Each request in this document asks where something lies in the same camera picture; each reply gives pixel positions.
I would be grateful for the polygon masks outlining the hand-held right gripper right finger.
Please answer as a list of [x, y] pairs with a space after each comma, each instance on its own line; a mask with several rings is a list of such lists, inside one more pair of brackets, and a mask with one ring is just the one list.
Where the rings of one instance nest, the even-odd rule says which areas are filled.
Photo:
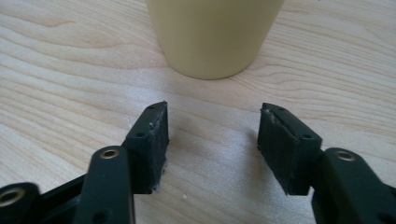
[[262, 104], [258, 150], [287, 194], [308, 193], [321, 143], [321, 137], [286, 108]]

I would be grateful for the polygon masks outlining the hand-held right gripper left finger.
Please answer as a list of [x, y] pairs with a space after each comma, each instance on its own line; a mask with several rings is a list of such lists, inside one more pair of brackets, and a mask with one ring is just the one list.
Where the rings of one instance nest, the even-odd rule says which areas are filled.
[[167, 103], [149, 105], [122, 143], [128, 150], [133, 194], [151, 194], [159, 189], [168, 144]]

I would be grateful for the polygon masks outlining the cream yellow cup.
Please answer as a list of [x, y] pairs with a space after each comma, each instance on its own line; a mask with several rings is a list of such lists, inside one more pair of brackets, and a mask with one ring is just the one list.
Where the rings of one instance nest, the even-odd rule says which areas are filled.
[[233, 76], [259, 53], [285, 0], [146, 0], [168, 65], [198, 79]]

